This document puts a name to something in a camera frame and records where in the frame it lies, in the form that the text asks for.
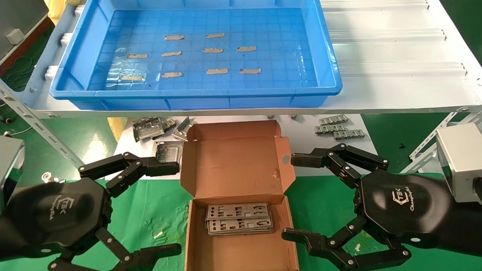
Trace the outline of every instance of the white shelf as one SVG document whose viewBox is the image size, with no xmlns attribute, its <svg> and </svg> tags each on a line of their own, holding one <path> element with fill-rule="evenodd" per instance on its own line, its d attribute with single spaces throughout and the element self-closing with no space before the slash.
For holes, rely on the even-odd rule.
<svg viewBox="0 0 482 271">
<path fill-rule="evenodd" d="M 47 49 L 50 60 L 17 95 L 40 118 L 223 116 L 481 111 L 482 68 L 439 0 L 321 0 L 343 77 L 340 95 L 320 108 L 195 111 L 86 111 L 50 97 L 48 66 L 58 65 L 82 8 L 66 10 Z"/>
<path fill-rule="evenodd" d="M 366 134 L 365 138 L 362 139 L 349 139 L 335 141 L 333 140 L 333 135 L 315 135 L 314 127 L 318 124 L 318 119 L 329 117 L 329 115 L 305 115 L 298 116 L 296 120 L 292 120 L 290 116 L 275 116 L 275 120 L 278 121 L 281 127 L 281 135 L 287 136 L 290 139 L 290 149 L 291 152 L 301 152 L 310 153 L 314 148 L 331 148 L 339 143 L 347 143 L 350 146 L 357 147 L 367 152 L 376 154 L 375 147 L 367 132 L 365 124 L 363 123 L 362 117 L 357 114 L 347 115 L 350 119 L 349 122 L 344 123 L 344 127 L 347 130 L 362 129 Z M 174 117 L 179 124 L 184 118 Z M 266 116 L 221 116 L 221 117 L 193 117 L 192 118 L 197 123 L 214 123 L 214 122 L 247 122 L 247 121 L 264 121 L 267 120 Z M 128 120 L 122 136 L 120 137 L 119 143 L 117 144 L 114 155 L 130 152 L 139 157 L 152 156 L 152 148 L 154 141 L 152 139 L 141 140 L 136 142 L 134 140 L 132 121 L 134 118 Z M 168 134 L 161 136 L 156 139 L 156 141 L 177 141 L 177 139 Z M 361 168 L 355 167 L 355 169 L 362 173 L 368 174 L 369 172 Z M 296 176 L 332 176 L 330 170 L 326 168 L 304 168 L 295 167 Z M 106 177 L 106 180 L 111 180 L 117 174 L 112 174 Z M 159 176 L 159 177 L 147 177 L 144 176 L 143 180 L 148 179 L 179 179 L 180 174 L 173 176 Z"/>
</svg>

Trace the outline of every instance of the box flap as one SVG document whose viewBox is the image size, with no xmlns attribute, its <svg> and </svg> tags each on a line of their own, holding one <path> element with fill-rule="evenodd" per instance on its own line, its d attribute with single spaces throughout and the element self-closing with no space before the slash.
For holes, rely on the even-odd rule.
<svg viewBox="0 0 482 271">
<path fill-rule="evenodd" d="M 275 144 L 278 164 L 280 166 L 281 187 L 283 193 L 285 193 L 296 179 L 295 170 L 291 165 L 290 141 L 287 137 L 282 136 L 275 138 Z"/>
<path fill-rule="evenodd" d="M 276 121 L 195 124 L 183 147 L 181 186 L 195 199 L 283 195 L 295 171 L 280 134 Z"/>
<path fill-rule="evenodd" d="M 281 128 L 277 121 L 219 122 L 195 124 L 187 132 L 187 139 L 210 140 L 248 137 L 280 137 Z"/>
</svg>

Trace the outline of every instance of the green cloth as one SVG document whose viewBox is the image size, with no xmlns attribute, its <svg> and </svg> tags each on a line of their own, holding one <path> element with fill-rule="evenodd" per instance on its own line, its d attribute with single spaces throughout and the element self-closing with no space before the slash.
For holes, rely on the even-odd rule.
<svg viewBox="0 0 482 271">
<path fill-rule="evenodd" d="M 312 230 L 331 236 L 355 217 L 353 190 L 335 176 L 299 177 L 288 189 L 296 228 Z M 138 181 L 123 195 L 113 200 L 114 212 L 109 231 L 129 251 L 160 244 L 180 243 L 183 253 L 160 259 L 154 270 L 184 270 L 184 248 L 188 205 L 191 196 L 179 186 L 178 180 Z M 482 258 L 442 251 L 423 250 L 407 246 L 412 258 L 398 271 L 482 271 Z M 345 245 L 350 253 L 364 254 L 387 247 L 362 232 Z M 55 257 L 17 259 L 0 263 L 1 271 L 47 271 Z M 309 257 L 303 246 L 298 246 L 300 271 L 336 271 L 328 260 Z M 117 263 L 116 258 L 100 242 L 73 263 L 107 271 Z"/>
</svg>

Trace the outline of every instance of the cardboard box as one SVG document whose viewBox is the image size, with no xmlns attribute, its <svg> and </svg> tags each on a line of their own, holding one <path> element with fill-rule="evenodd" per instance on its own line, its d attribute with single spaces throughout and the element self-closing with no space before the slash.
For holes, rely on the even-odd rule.
<svg viewBox="0 0 482 271">
<path fill-rule="evenodd" d="M 186 271 L 297 271 L 284 192 L 295 180 L 287 137 L 276 121 L 195 124 L 184 143 L 181 186 L 194 199 L 187 222 Z M 270 204 L 273 233 L 209 236 L 206 205 Z"/>
</svg>

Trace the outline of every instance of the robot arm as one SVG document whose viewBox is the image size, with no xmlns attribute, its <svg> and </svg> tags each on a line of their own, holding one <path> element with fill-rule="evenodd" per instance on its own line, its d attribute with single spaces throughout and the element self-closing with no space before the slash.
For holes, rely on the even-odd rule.
<svg viewBox="0 0 482 271">
<path fill-rule="evenodd" d="M 282 238 L 302 243 L 308 254 L 326 258 L 340 270 L 377 270 L 403 264 L 411 252 L 402 244 L 482 256 L 482 205 L 457 203 L 444 179 L 387 172 L 387 159 L 339 144 L 292 155 L 294 166 L 327 167 L 349 188 L 356 217 L 327 237 L 284 228 Z M 362 177 L 351 165 L 371 171 Z M 342 248 L 361 230 L 388 250 L 352 256 Z"/>
<path fill-rule="evenodd" d="M 95 182 L 119 171 L 106 188 Z M 121 195 L 143 175 L 178 172 L 177 162 L 160 163 L 154 157 L 139 158 L 126 152 L 81 166 L 77 182 L 17 188 L 0 215 L 0 260 L 61 253 L 50 263 L 50 271 L 93 271 L 71 261 L 101 241 L 119 259 L 113 271 L 152 270 L 159 258 L 179 255 L 181 246 L 168 244 L 127 251 L 107 231 L 111 198 Z"/>
</svg>

